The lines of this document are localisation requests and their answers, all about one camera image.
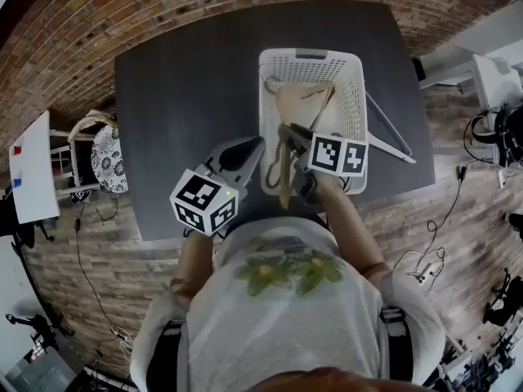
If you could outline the person's white printed t-shirt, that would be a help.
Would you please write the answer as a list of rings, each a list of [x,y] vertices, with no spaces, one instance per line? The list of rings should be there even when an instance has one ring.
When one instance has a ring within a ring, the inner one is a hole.
[[[130,365],[140,392],[240,392],[321,367],[387,379],[406,357],[422,384],[440,362],[445,330],[416,283],[371,283],[312,220],[241,225],[215,264],[188,307],[172,290],[151,302]]]

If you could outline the light wooden hanger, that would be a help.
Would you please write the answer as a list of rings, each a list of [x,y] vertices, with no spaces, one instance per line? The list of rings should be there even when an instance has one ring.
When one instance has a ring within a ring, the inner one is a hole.
[[[276,94],[276,107],[279,112],[281,124],[291,126],[293,123],[314,131],[324,112],[325,107],[335,92],[333,82],[320,82],[313,86],[306,86],[297,82],[291,82],[280,87]],[[320,94],[321,105],[314,117],[306,114],[310,108],[310,99],[314,95]],[[266,173],[266,184],[270,186],[270,174],[274,166],[279,164],[280,175],[274,186],[279,186],[280,206],[287,210],[292,194],[290,182],[291,150],[284,139],[280,136],[275,151],[275,161],[269,166]]]

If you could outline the black headset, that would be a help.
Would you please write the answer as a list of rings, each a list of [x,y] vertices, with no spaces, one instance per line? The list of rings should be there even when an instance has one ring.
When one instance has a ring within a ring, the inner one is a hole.
[[[497,143],[497,134],[489,124],[486,115],[475,116],[470,123],[472,138],[484,145],[495,145]]]

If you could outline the white plastic hanger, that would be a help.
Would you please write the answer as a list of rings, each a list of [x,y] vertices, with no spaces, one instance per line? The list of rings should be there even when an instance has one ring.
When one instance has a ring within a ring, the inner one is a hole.
[[[402,146],[402,149],[397,149],[396,147],[385,142],[384,140],[380,140],[370,131],[367,131],[369,144],[374,146],[377,149],[380,149],[383,152],[386,152],[388,154],[391,154],[392,156],[395,156],[395,157],[401,159],[402,161],[404,161],[406,163],[415,164],[416,160],[412,157],[412,150],[409,147],[409,145],[407,144],[407,142],[405,141],[405,139],[397,131],[396,127],[393,125],[391,120],[384,113],[384,111],[379,106],[379,104],[374,100],[374,98],[367,91],[365,92],[365,95],[366,95],[366,100],[371,104],[372,108],[375,109],[375,111],[381,116],[382,121],[388,126],[388,128],[391,131],[391,133],[393,134],[393,136]]]

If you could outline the white wooden chair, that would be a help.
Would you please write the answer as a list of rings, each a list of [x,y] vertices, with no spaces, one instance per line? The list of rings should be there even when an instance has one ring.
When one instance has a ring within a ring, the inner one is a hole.
[[[84,183],[82,181],[76,153],[76,143],[79,141],[91,142],[93,144],[95,135],[101,128],[105,126],[106,125],[104,123],[97,123],[92,127],[85,128],[80,131],[80,133],[72,142],[67,141],[67,137],[70,132],[56,130],[50,131],[51,136],[64,137],[66,139],[65,145],[51,150],[51,164],[55,167],[55,171],[53,172],[54,181],[59,182],[64,180],[69,185],[67,188],[58,189],[56,191],[58,197],[69,198],[70,193],[78,190],[92,189],[92,192],[100,189],[104,190],[101,188],[98,180],[96,180],[95,183]]]

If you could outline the floral round seat cushion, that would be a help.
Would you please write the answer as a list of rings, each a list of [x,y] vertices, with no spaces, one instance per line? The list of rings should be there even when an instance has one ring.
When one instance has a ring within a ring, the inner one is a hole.
[[[128,191],[118,127],[106,125],[95,135],[91,165],[101,188],[115,194]]]

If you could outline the black tripod stand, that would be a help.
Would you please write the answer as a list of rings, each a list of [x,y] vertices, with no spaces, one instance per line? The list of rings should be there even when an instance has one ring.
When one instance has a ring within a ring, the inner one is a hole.
[[[5,318],[12,325],[20,324],[31,327],[36,332],[31,336],[32,341],[36,345],[37,340],[40,340],[40,344],[44,351],[47,351],[47,348],[49,347],[54,348],[56,351],[59,350],[55,330],[58,330],[64,336],[75,335],[74,330],[69,330],[62,325],[64,322],[63,314],[53,314],[51,322],[48,322],[41,314],[35,314],[32,318],[23,319],[18,318],[13,314],[5,314]]]

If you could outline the black swivel chair base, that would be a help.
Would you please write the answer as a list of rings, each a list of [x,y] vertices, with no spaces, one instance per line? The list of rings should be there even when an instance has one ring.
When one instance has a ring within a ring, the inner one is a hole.
[[[483,323],[495,326],[504,326],[509,319],[513,319],[516,312],[523,307],[523,278],[512,277],[508,269],[504,269],[505,276],[501,288],[492,288],[496,294],[494,301],[487,304],[483,316]]]

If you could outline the white plastic laundry basket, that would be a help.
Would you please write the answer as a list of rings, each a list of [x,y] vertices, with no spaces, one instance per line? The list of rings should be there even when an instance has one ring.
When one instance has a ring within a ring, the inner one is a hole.
[[[315,129],[319,133],[336,134],[352,140],[367,140],[367,108],[364,75],[360,59],[350,53],[304,48],[271,48],[262,51],[258,58],[259,78],[259,134],[266,141],[266,150],[260,162],[261,188],[265,194],[276,196],[279,186],[279,165],[270,174],[270,186],[266,173],[275,161],[281,124],[276,107],[276,93],[287,83],[297,82],[313,86],[320,82],[333,82],[335,92],[328,102]],[[312,96],[311,117],[318,112],[323,97]]]

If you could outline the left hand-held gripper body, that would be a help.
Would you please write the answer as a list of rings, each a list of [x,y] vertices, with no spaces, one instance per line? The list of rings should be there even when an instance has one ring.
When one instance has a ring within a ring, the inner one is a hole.
[[[246,165],[232,170],[216,159],[185,170],[169,197],[176,219],[201,234],[215,234],[238,215],[247,182]]]

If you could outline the person's left forearm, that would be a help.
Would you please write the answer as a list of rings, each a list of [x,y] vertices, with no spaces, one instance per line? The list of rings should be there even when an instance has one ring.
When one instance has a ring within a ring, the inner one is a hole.
[[[207,235],[191,232],[185,238],[171,287],[186,307],[212,276],[212,254],[213,239]]]

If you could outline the person's right forearm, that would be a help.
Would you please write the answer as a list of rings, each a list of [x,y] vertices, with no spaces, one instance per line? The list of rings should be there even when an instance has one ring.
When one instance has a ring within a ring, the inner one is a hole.
[[[329,219],[340,256],[371,283],[391,272],[337,176],[315,171],[315,195]]]

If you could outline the white desk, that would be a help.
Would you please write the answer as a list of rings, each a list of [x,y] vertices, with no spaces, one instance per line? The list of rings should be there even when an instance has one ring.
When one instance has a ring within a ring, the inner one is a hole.
[[[483,105],[523,96],[523,0],[473,23],[421,56],[420,87],[472,80]]]

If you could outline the black bag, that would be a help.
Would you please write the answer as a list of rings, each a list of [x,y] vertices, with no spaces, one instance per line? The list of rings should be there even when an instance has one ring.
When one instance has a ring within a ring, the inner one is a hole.
[[[523,167],[523,104],[516,107],[504,105],[495,119],[499,165]]]

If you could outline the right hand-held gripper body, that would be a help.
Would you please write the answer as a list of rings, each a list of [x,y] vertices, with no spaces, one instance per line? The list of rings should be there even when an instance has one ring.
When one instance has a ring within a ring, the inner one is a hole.
[[[361,194],[367,185],[367,157],[368,144],[364,141],[314,132],[311,149],[297,154],[293,188],[308,203],[315,203],[314,172],[323,172],[337,176],[345,194]]]

